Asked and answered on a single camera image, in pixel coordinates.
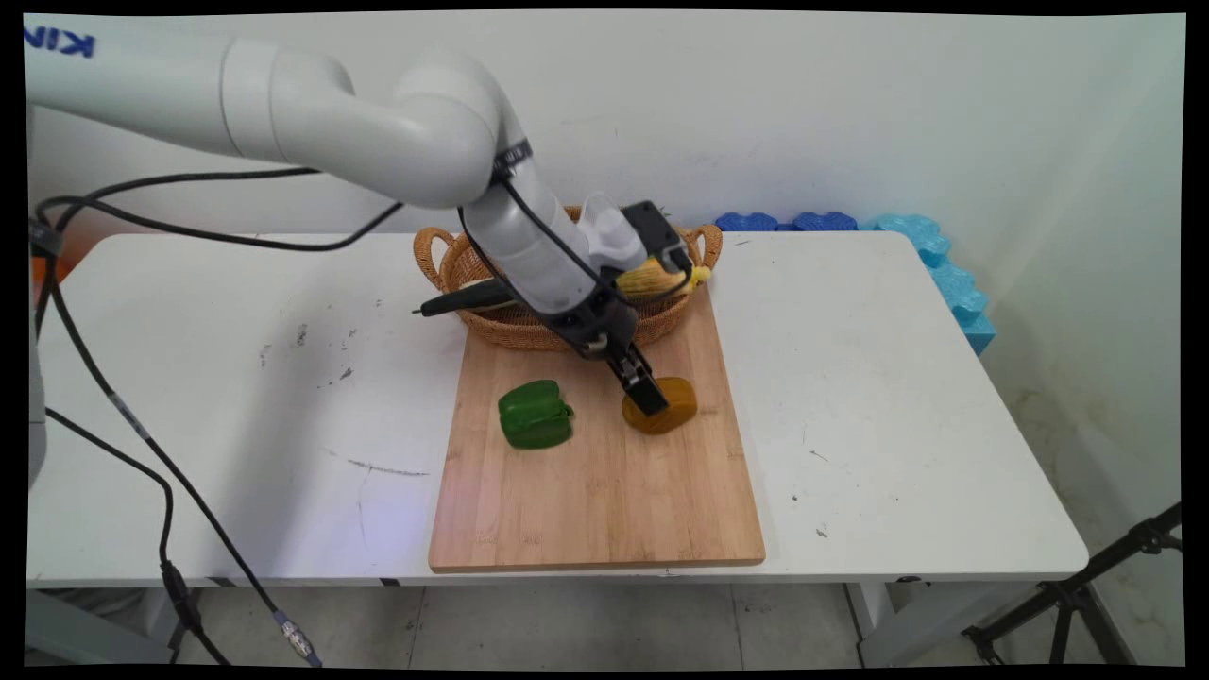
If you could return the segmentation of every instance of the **white table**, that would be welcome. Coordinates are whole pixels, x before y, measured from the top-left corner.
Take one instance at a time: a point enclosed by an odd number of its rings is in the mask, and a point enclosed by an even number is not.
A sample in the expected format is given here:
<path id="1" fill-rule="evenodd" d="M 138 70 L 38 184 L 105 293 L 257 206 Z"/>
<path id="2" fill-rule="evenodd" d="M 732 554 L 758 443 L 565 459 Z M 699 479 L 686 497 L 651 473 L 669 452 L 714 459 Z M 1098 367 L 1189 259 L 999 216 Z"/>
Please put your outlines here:
<path id="1" fill-rule="evenodd" d="M 727 234 L 710 282 L 764 563 L 433 574 L 465 329 L 411 313 L 434 294 L 411 241 L 312 254 L 114 236 L 64 284 L 102 370 L 265 584 L 844 582 L 879 665 L 1087 563 L 907 238 L 799 232 Z M 167 477 L 53 311 L 40 348 L 47 404 Z M 158 586 L 160 489 L 47 430 L 27 588 Z M 190 586 L 247 584 L 179 486 L 169 554 Z M 880 584 L 901 577 L 960 583 L 895 613 Z"/>

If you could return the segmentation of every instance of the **green bell pepper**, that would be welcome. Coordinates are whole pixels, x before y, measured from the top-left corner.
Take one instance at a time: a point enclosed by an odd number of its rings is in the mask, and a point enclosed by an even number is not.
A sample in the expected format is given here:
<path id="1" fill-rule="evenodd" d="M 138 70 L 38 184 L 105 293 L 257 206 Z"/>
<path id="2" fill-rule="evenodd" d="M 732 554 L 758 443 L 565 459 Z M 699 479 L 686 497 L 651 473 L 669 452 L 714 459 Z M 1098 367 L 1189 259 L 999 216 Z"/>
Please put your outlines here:
<path id="1" fill-rule="evenodd" d="M 572 415 L 553 380 L 526 382 L 499 398 L 499 426 L 517 449 L 545 449 L 571 439 Z"/>

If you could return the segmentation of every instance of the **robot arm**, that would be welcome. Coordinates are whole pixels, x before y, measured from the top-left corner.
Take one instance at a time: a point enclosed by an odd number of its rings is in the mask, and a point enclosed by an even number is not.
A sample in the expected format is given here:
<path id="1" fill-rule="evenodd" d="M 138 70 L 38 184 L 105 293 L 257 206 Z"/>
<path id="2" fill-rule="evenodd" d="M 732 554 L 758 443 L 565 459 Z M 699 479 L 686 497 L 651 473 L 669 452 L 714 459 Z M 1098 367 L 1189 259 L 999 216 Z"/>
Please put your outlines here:
<path id="1" fill-rule="evenodd" d="M 25 15 L 24 31 L 27 104 L 203 151 L 313 167 L 404 203 L 462 208 L 467 232 L 551 330 L 580 356 L 607 361 L 644 411 L 666 408 L 632 346 L 636 312 L 602 295 L 597 280 L 606 266 L 624 271 L 648 253 L 665 255 L 652 244 L 675 232 L 661 217 L 661 225 L 632 224 L 615 207 L 597 211 L 615 218 L 600 229 L 577 227 L 538 174 L 498 82 L 474 59 L 429 52 L 382 105 L 358 99 L 335 59 L 266 42 L 63 15 Z"/>

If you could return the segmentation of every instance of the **white wall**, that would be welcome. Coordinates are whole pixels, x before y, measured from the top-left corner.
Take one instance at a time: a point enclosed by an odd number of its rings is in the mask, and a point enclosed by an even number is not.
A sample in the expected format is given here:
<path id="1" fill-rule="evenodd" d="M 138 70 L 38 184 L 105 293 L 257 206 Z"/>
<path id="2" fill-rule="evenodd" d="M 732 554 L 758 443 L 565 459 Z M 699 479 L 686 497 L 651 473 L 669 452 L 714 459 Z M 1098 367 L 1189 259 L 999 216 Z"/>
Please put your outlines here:
<path id="1" fill-rule="evenodd" d="M 461 47 L 509 93 L 565 203 L 592 190 L 649 197 L 684 225 L 728 211 L 927 214 L 993 300 L 1001 335 L 988 370 L 1039 456 L 1057 460 L 1055 485 L 1093 549 L 1178 496 L 1184 16 L 482 11 L 131 21 L 326 52 L 380 102 L 413 51 Z M 40 110 L 30 197 L 250 167 L 264 166 Z M 116 202 L 225 231 L 336 232 L 387 200 L 300 178 L 163 188 Z M 451 212 L 416 209 L 388 223 L 455 225 Z M 1047 443 L 1046 427 L 1071 434 Z M 1077 453 L 1045 457 L 1059 445 Z M 1182 662 L 1172 581 L 1179 560 L 1151 560 L 1129 572 L 1134 590 L 1105 597 L 1140 658 Z"/>
<path id="2" fill-rule="evenodd" d="M 991 296 L 1086 121 L 1116 93 L 1152 18 L 724 11 L 261 15 L 131 21 L 330 53 L 386 102 L 433 42 L 481 58 L 565 203 L 652 198 L 687 225 L 727 211 L 945 225 Z M 133 177 L 260 167 L 37 113 L 30 195 Z M 224 200 L 214 201 L 215 191 Z M 339 180 L 170 188 L 121 200 L 229 231 L 345 231 L 384 200 Z M 452 212 L 391 226 L 455 229 Z"/>
<path id="3" fill-rule="evenodd" d="M 1045 204 L 984 357 L 1092 552 L 1180 500 L 1184 22 L 1151 39 Z M 1095 582 L 1139 662 L 1184 664 L 1182 580 L 1169 551 Z"/>

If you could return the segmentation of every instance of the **blue foam block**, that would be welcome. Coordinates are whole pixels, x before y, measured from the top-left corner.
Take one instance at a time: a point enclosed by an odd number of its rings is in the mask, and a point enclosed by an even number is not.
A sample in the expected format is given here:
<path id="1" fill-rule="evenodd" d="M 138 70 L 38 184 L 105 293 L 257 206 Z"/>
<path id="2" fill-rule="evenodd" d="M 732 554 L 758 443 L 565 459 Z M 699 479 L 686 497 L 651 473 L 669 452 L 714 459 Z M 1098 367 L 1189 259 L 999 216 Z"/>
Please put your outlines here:
<path id="1" fill-rule="evenodd" d="M 974 288 L 974 277 L 968 271 L 954 265 L 948 258 L 941 266 L 930 267 L 932 281 L 944 295 L 944 301 L 953 310 L 953 316 L 962 328 L 982 316 L 987 309 L 987 295 Z"/>
<path id="2" fill-rule="evenodd" d="M 949 240 L 941 236 L 941 225 L 924 215 L 880 215 L 863 225 L 862 231 L 897 231 L 910 238 L 924 264 L 939 266 L 953 247 Z"/>
<path id="3" fill-rule="evenodd" d="M 995 339 L 995 327 L 991 325 L 987 315 L 978 315 L 978 318 L 964 325 L 961 330 L 966 334 L 966 340 L 974 348 L 976 355 L 982 355 L 987 345 Z"/>
<path id="4" fill-rule="evenodd" d="M 739 213 L 727 213 L 715 220 L 715 225 L 722 231 L 776 231 L 776 218 L 764 213 L 752 213 L 741 215 Z"/>
<path id="5" fill-rule="evenodd" d="M 856 220 L 844 213 L 802 213 L 793 218 L 794 231 L 856 231 Z"/>

